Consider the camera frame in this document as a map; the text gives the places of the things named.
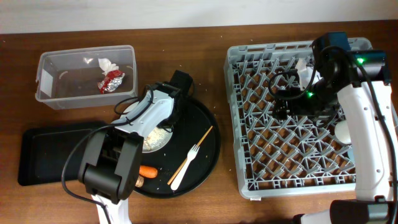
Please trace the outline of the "white cup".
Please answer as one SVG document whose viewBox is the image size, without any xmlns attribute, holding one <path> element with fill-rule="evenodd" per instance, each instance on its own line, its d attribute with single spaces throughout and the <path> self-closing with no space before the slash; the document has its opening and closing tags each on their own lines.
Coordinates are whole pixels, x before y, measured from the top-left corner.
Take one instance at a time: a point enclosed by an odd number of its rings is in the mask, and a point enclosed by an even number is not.
<svg viewBox="0 0 398 224">
<path fill-rule="evenodd" d="M 340 121 L 335 125 L 335 136 L 343 144 L 351 144 L 347 120 Z"/>
</svg>

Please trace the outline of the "white plastic fork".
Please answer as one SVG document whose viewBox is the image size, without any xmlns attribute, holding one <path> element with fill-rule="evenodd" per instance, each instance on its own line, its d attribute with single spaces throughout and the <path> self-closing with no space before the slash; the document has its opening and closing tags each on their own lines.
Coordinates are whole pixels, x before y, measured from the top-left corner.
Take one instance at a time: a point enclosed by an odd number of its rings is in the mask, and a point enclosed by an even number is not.
<svg viewBox="0 0 398 224">
<path fill-rule="evenodd" d="M 182 179 L 191 163 L 192 160 L 194 160 L 194 158 L 196 157 L 196 155 L 198 154 L 199 151 L 199 146 L 198 145 L 194 145 L 188 152 L 187 154 L 187 160 L 184 163 L 182 169 L 180 170 L 180 172 L 177 174 L 176 178 L 174 178 L 174 181 L 171 183 L 170 188 L 172 190 L 177 190 L 182 182 Z"/>
</svg>

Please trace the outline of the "wooden chopstick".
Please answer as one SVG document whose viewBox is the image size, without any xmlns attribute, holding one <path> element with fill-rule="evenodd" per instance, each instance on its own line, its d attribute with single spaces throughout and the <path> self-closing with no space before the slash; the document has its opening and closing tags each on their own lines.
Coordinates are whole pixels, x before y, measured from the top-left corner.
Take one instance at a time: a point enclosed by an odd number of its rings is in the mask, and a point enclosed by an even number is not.
<svg viewBox="0 0 398 224">
<path fill-rule="evenodd" d="M 170 180 L 167 182 L 168 185 L 170 185 L 170 188 L 172 190 L 177 190 L 181 184 L 181 181 L 191 163 L 192 160 L 196 157 L 198 154 L 198 151 L 200 149 L 201 143 L 205 140 L 207 135 L 209 135 L 210 131 L 213 129 L 213 126 L 211 126 L 207 132 L 203 135 L 203 137 L 199 140 L 197 144 L 194 144 L 192 148 L 189 150 L 186 159 L 183 161 L 182 165 L 177 169 L 177 171 L 174 173 L 174 175 L 170 178 Z"/>
</svg>

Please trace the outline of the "red foil snack wrapper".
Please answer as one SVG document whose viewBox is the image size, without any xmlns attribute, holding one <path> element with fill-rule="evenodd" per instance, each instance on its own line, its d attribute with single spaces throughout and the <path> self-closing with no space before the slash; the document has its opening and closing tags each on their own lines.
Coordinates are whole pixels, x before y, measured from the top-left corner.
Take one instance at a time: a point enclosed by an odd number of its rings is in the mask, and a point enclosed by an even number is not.
<svg viewBox="0 0 398 224">
<path fill-rule="evenodd" d="M 125 73 L 120 70 L 113 70 L 105 75 L 102 82 L 98 83 L 99 92 L 104 94 L 105 92 L 113 92 L 123 82 Z"/>
</svg>

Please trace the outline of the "white tissue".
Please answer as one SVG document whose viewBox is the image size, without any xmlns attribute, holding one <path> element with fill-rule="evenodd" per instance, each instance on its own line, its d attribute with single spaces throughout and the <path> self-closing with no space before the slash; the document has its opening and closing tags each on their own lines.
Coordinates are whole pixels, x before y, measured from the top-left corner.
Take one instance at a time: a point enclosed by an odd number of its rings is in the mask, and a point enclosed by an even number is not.
<svg viewBox="0 0 398 224">
<path fill-rule="evenodd" d="M 109 72 L 119 69 L 115 63 L 111 63 L 111 61 L 107 58 L 99 58 L 98 63 L 100 69 L 103 71 L 104 76 L 106 76 Z"/>
</svg>

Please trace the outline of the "blue cup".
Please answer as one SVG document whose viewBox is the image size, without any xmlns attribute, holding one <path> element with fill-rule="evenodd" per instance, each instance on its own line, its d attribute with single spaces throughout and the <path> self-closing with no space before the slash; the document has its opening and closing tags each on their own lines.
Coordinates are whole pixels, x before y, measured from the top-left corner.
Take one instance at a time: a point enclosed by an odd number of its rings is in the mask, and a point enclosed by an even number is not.
<svg viewBox="0 0 398 224">
<path fill-rule="evenodd" d="M 346 154 L 347 154 L 347 157 L 349 158 L 349 160 L 350 160 L 353 164 L 355 164 L 355 159 L 354 159 L 354 153 L 353 153 L 353 148 L 352 148 L 352 146 L 349 146 L 349 149 L 347 150 Z"/>
</svg>

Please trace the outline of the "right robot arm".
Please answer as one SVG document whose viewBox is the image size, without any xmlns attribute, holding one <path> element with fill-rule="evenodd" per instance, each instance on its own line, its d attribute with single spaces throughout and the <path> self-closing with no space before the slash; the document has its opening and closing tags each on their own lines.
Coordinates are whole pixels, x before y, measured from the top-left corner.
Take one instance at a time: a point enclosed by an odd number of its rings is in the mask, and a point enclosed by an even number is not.
<svg viewBox="0 0 398 224">
<path fill-rule="evenodd" d="M 396 223 L 397 133 L 392 77 L 381 50 L 353 50 L 344 32 L 312 42 L 313 75 L 304 89 L 272 92 L 276 119 L 318 118 L 343 109 L 356 166 L 356 198 L 334 200 L 323 212 L 299 214 L 294 223 Z"/>
</svg>

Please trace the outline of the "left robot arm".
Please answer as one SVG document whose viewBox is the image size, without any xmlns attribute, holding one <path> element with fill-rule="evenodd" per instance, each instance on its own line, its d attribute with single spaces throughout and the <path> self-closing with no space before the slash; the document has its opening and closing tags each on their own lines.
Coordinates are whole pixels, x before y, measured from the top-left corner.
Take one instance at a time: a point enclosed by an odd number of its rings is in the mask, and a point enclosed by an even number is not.
<svg viewBox="0 0 398 224">
<path fill-rule="evenodd" d="M 136 186 L 144 140 L 158 126 L 173 126 L 185 106 L 192 77 L 180 70 L 148 88 L 143 99 L 111 124 L 87 134 L 78 180 L 91 195 L 101 223 L 130 223 L 128 198 Z"/>
</svg>

